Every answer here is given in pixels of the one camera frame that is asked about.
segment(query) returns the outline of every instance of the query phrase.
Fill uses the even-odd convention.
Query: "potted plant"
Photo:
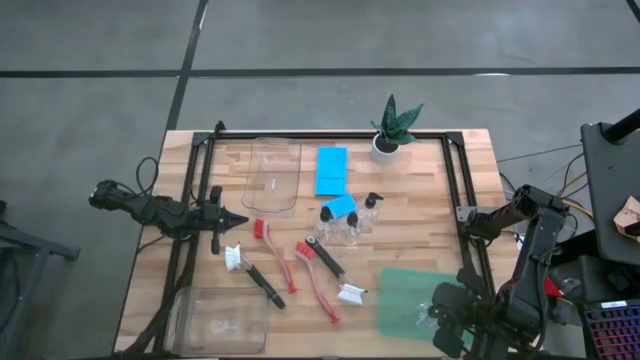
[[[393,94],[389,96],[380,125],[371,122],[371,125],[378,129],[371,148],[373,161],[380,165],[391,164],[396,158],[400,145],[406,145],[416,140],[409,132],[409,128],[420,115],[423,105],[420,104],[415,109],[396,116],[396,101]]]

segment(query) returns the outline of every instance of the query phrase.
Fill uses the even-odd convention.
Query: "white pot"
[[[398,155],[398,150],[400,149],[400,146],[398,146],[391,153],[384,153],[380,151],[378,147],[376,147],[376,139],[378,139],[378,136],[380,136],[380,134],[376,134],[376,136],[373,138],[373,142],[371,143],[371,158],[378,165],[392,164],[396,159],[396,155]]]

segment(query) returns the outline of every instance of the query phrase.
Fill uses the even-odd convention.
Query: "concrete floor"
[[[0,0],[0,71],[179,69],[197,4]],[[212,0],[193,66],[638,66],[639,34],[624,0]],[[105,178],[133,184],[138,161],[157,156],[176,83],[0,79],[8,220],[82,247],[49,266],[24,358],[110,352],[140,226],[87,197]],[[416,127],[489,128],[506,159],[579,143],[581,124],[635,110],[639,88],[640,75],[191,79],[177,128],[366,128],[394,93],[401,108],[425,103]],[[550,175],[579,152],[499,165],[516,186],[555,191],[564,171]],[[590,207],[587,191],[575,199]]]

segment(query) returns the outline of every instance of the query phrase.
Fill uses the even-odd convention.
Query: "white bristles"
[[[362,293],[364,289],[360,289],[357,286],[342,284],[340,285],[340,293],[338,294],[338,300],[353,305],[362,305]]]
[[[224,247],[224,264],[227,266],[227,271],[237,269],[240,267],[240,244],[236,247]]]

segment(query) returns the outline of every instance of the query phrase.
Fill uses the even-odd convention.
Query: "wooden table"
[[[461,130],[467,149],[479,206],[497,207],[505,203],[498,167],[487,130]],[[180,199],[189,156],[192,131],[170,131],[160,158],[160,175],[154,193]],[[369,289],[365,306],[343,305],[336,300],[337,280],[319,259],[317,276],[341,320],[332,325],[318,305],[304,265],[294,257],[297,241],[304,240],[318,217],[321,203],[314,196],[315,161],[318,145],[346,146],[349,149],[348,191],[357,199],[370,191],[385,197],[378,221],[357,247],[329,246],[327,250],[358,284]],[[227,232],[221,245],[242,243],[243,254],[276,288],[287,304],[278,310],[270,305],[270,325],[265,350],[270,357],[366,357],[438,356],[430,342],[383,337],[376,330],[378,278],[384,267],[409,268],[455,274],[461,256],[452,215],[442,145],[421,140],[400,148],[398,161],[380,167],[370,158],[370,140],[303,140],[300,183],[295,215],[268,218],[271,239],[284,254],[298,291],[288,294],[277,261],[262,241],[254,240],[253,221]],[[250,141],[217,140],[209,185],[222,185],[222,203],[232,212],[253,217],[241,204],[249,168]],[[458,156],[454,152],[458,188],[463,191]],[[194,192],[198,188],[194,183]],[[463,203],[465,194],[461,194]],[[159,236],[156,228],[144,229],[141,245]],[[228,273],[223,255],[213,255],[211,233],[203,232],[196,260],[194,287],[251,287],[244,272]],[[160,241],[141,252],[135,262],[114,350],[122,350],[158,309],[162,297],[171,248]],[[511,277],[517,257],[515,242],[503,236],[488,249],[496,287]]]

